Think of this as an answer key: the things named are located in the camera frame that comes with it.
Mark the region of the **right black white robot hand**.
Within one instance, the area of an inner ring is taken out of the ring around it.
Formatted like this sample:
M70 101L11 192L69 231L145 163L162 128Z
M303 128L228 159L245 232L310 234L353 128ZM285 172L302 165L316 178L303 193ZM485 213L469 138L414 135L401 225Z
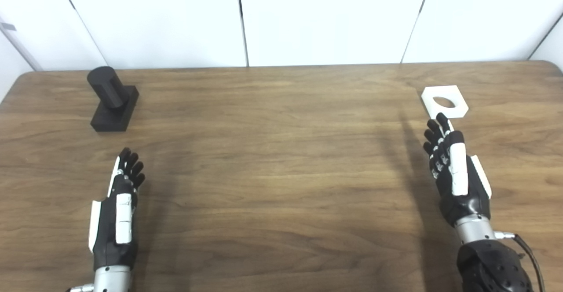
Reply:
M490 189L481 180L473 159L467 154L463 132L455 130L443 113L427 123L424 151L440 196L439 210L450 226L470 215L488 219Z

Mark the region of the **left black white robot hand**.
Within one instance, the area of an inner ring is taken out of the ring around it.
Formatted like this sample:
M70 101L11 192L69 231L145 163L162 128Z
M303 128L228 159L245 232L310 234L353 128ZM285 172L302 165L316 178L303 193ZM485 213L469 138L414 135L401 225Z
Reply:
M138 154L125 147L115 160L106 198L92 202L88 246L94 271L135 267L139 250L135 212L139 187L145 181L142 169Z

